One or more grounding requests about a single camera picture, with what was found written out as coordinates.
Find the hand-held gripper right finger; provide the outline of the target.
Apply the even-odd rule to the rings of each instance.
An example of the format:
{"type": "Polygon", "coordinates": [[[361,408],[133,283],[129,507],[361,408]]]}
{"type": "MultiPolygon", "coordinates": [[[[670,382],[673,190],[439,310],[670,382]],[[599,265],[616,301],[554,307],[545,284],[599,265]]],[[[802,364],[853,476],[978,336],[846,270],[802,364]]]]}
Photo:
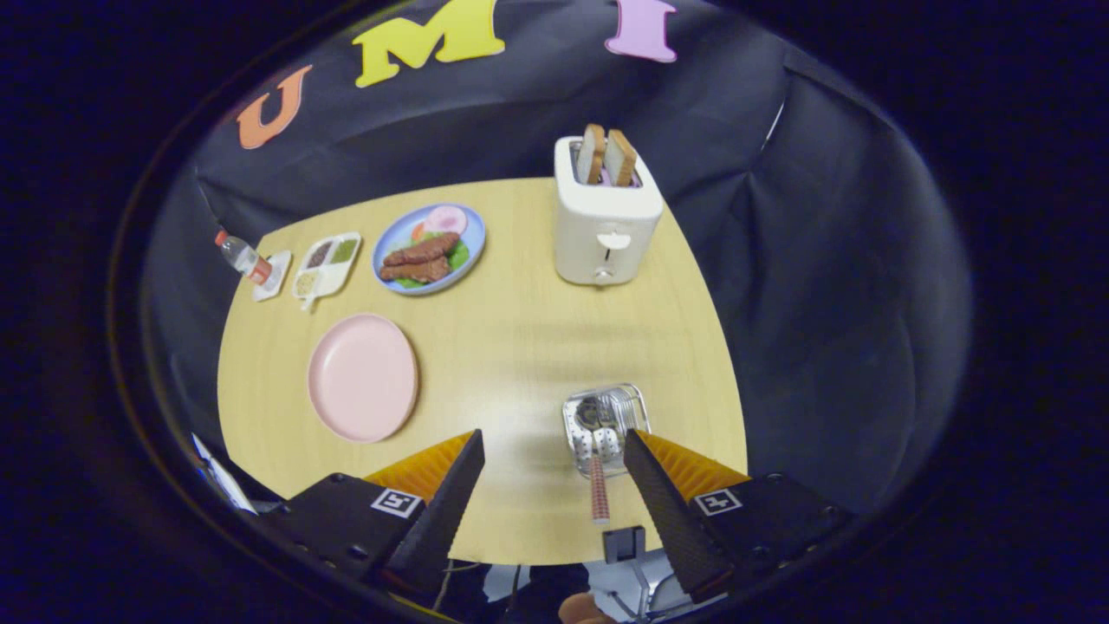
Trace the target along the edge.
{"type": "Polygon", "coordinates": [[[854,521],[848,507],[787,474],[749,477],[647,431],[627,432],[623,466],[696,603],[769,589],[854,521]]]}

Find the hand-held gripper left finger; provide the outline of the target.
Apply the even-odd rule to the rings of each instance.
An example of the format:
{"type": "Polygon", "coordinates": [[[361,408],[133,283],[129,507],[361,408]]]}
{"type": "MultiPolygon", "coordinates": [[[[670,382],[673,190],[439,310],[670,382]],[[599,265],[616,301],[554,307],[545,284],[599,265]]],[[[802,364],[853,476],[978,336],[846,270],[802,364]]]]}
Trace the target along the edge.
{"type": "Polygon", "coordinates": [[[357,478],[332,473],[258,516],[298,556],[365,584],[438,591],[486,466],[475,429],[357,478]]]}

